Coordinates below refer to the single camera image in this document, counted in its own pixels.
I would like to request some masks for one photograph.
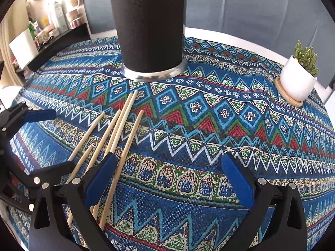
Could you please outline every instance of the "blue pad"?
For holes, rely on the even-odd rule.
[[[84,206],[86,209],[98,204],[104,189],[115,172],[117,164],[116,156],[114,154],[108,154],[105,159],[100,163],[100,169],[86,187],[84,196]]]
[[[53,120],[57,116],[54,109],[39,109],[28,111],[24,114],[23,119],[28,123],[34,123],[39,121]]]
[[[231,154],[224,154],[221,160],[221,167],[226,174],[237,198],[241,202],[241,205],[247,207],[249,210],[252,209],[255,203],[254,188],[251,182],[243,175],[242,171],[235,164]]]

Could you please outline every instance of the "patterned tablecloth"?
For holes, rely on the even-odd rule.
[[[121,75],[117,37],[64,49],[16,99],[34,109],[53,108],[58,118],[26,124],[12,140],[14,152],[28,172],[66,161],[105,111],[80,157],[89,144],[98,143],[128,94],[138,90],[118,157],[136,114],[144,110],[145,116],[104,231],[118,250],[219,250],[247,213],[220,167],[228,151],[257,177],[297,184],[310,250],[335,214],[335,135],[319,96],[313,90],[300,108],[291,106],[274,85],[282,65],[247,50],[186,38],[185,56],[188,68],[179,76],[143,83]],[[9,212],[26,242],[29,218]],[[253,244],[262,240],[271,214],[269,209]],[[82,242],[75,222],[71,229]]]

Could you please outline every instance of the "silver bolt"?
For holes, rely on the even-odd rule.
[[[44,182],[42,184],[42,189],[46,189],[47,187],[49,187],[49,183],[48,182]]]
[[[34,204],[29,204],[29,210],[32,212],[34,210]]]
[[[76,177],[76,178],[74,178],[73,180],[72,180],[72,184],[73,185],[77,185],[77,184],[79,184],[80,183],[80,178],[79,177]]]
[[[40,178],[39,177],[35,177],[34,178],[34,183],[35,184],[39,184],[41,182]]]
[[[266,182],[267,182],[266,179],[263,178],[263,177],[260,177],[260,178],[258,179],[258,183],[261,184],[261,185],[265,185]]]
[[[293,182],[290,182],[289,186],[290,186],[291,189],[295,189],[296,188],[296,185]]]

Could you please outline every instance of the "succulent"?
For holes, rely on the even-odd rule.
[[[313,52],[313,47],[303,47],[301,46],[301,41],[298,40],[296,46],[294,47],[294,58],[296,58],[301,66],[305,68],[312,76],[316,77],[319,69],[315,67],[315,62],[318,55]]]

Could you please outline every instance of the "white pot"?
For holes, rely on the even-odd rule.
[[[281,70],[280,83],[287,94],[294,100],[304,101],[312,92],[316,83],[316,77],[307,72],[291,56]]]

